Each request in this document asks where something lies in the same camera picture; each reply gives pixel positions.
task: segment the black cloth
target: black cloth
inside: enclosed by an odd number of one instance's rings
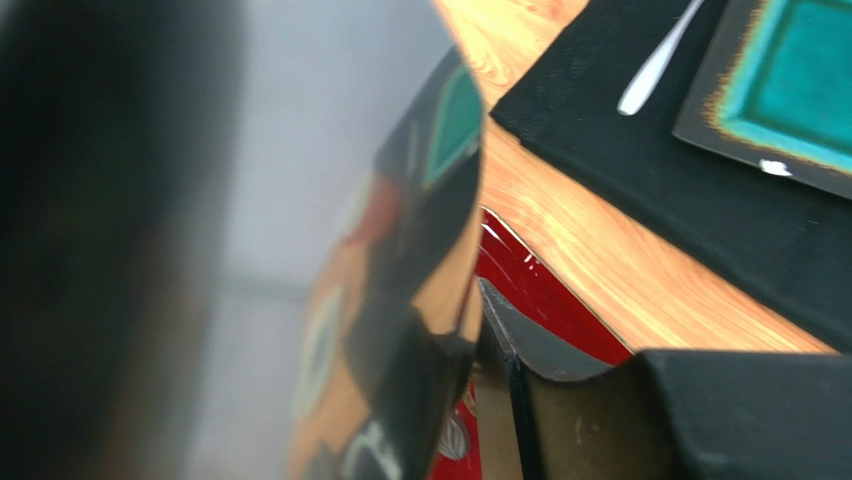
[[[638,114],[616,105],[688,0],[591,0],[491,115],[522,145],[719,275],[852,351],[852,202],[676,139],[725,7],[707,0]]]

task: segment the square plate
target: square plate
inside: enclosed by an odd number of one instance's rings
[[[852,198],[852,0],[729,3],[674,134]]]

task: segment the shiny metal surface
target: shiny metal surface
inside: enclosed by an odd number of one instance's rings
[[[6,5],[3,478],[425,476],[481,309],[429,2]]]

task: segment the utensil handle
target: utensil handle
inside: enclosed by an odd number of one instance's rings
[[[680,39],[683,37],[686,28],[701,8],[704,0],[692,0],[683,15],[672,27],[671,31],[666,35],[666,38],[654,49],[651,56],[642,64],[642,68],[636,72],[636,75],[630,80],[627,89],[621,96],[618,102],[618,113],[622,115],[634,115],[639,109],[645,105],[648,97],[656,88],[657,83],[663,76],[669,61],[677,49]]]

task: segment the wooden table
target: wooden table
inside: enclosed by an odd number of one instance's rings
[[[435,0],[486,107],[585,0]],[[633,349],[831,351],[520,147],[490,119],[482,202]]]

